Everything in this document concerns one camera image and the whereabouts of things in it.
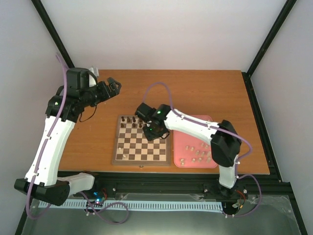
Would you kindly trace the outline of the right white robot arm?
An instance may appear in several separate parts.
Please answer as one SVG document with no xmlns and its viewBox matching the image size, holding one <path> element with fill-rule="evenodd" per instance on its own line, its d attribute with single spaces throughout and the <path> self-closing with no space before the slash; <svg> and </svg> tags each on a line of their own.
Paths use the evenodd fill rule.
<svg viewBox="0 0 313 235">
<path fill-rule="evenodd" d="M 242 141 L 229 121 L 218 123 L 202 120 L 165 104 L 156 109 L 141 103 L 135 115 L 145 123 L 143 132 L 149 141 L 161 138 L 172 130 L 208 144 L 211 147 L 211 157 L 219 166 L 219 184 L 229 189 L 235 186 L 235 162 Z"/>
</svg>

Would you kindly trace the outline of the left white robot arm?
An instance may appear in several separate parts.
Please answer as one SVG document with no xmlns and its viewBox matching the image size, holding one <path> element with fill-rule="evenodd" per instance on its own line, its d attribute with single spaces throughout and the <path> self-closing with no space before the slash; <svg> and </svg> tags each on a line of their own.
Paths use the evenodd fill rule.
<svg viewBox="0 0 313 235">
<path fill-rule="evenodd" d="M 59 178 L 59 164 L 68 137 L 84 109 L 118 95 L 120 89 L 121 84 L 111 77 L 94 86 L 90 86 L 88 80 L 67 79 L 48 103 L 45 129 L 35 159 L 25 177 L 15 181 L 14 188 L 27 197 L 56 206 L 80 191 L 91 197 L 98 196 L 102 185 L 93 174 L 83 172 Z"/>
</svg>

